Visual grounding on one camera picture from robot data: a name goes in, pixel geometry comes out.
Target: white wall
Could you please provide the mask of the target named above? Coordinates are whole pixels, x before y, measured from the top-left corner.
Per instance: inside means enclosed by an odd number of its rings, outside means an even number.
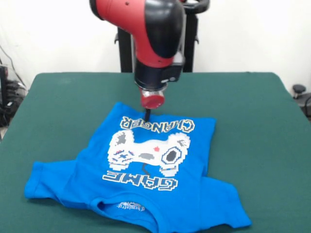
[[[40,72],[119,72],[117,29],[97,19],[88,0],[0,6],[0,43],[28,86]],[[310,9],[309,0],[211,0],[199,16],[194,70],[271,71],[288,90],[294,83],[311,90]]]

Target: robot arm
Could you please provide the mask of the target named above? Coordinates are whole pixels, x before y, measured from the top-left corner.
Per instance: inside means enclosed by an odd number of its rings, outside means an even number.
[[[185,10],[178,0],[90,0],[94,15],[129,32],[135,42],[135,83],[141,104],[164,103],[167,82],[176,82],[184,57],[179,52]]]

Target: t-shirt sleeve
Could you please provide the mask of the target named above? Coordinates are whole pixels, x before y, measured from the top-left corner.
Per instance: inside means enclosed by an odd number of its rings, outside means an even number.
[[[236,188],[212,178],[202,178],[200,213],[202,229],[222,224],[232,228],[252,224],[242,207]]]
[[[74,173],[75,161],[35,162],[24,189],[27,199],[51,198],[58,202],[65,185]]]

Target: pixel art controller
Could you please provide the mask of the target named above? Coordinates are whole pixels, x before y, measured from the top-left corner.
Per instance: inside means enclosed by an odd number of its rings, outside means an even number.
[[[112,136],[109,146],[108,161],[113,170],[125,170],[131,162],[140,162],[160,166],[159,171],[165,177],[172,177],[188,154],[190,138],[184,133],[175,133],[166,141],[135,143],[133,131],[122,130]]]

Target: green table cover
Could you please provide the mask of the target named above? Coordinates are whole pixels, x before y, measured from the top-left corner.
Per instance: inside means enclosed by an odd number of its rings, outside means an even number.
[[[35,78],[0,144],[0,233],[148,232],[23,195],[33,162],[75,159],[117,101],[142,111],[132,74]],[[238,189],[253,225],[206,232],[311,232],[311,127],[277,75],[183,74],[153,113],[217,119],[208,176]]]

